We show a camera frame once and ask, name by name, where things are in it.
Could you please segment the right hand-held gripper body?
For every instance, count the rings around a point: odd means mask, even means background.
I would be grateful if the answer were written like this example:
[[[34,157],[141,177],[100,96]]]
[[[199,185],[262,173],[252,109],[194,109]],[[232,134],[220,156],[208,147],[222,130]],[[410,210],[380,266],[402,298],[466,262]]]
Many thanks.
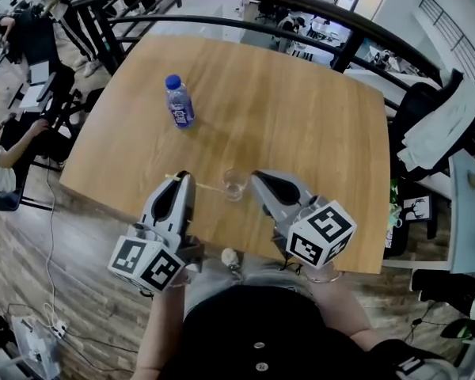
[[[357,225],[338,202],[315,194],[294,174],[260,171],[263,184],[254,196],[274,221],[272,242],[286,260],[320,269],[345,250]]]

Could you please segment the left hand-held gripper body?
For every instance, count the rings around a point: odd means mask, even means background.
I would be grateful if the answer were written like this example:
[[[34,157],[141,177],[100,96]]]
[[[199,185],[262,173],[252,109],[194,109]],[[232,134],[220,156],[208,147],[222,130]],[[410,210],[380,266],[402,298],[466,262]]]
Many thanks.
[[[167,177],[148,197],[139,221],[118,238],[108,270],[141,294],[161,294],[185,272],[202,272],[204,244],[188,232],[196,201],[192,176]]]

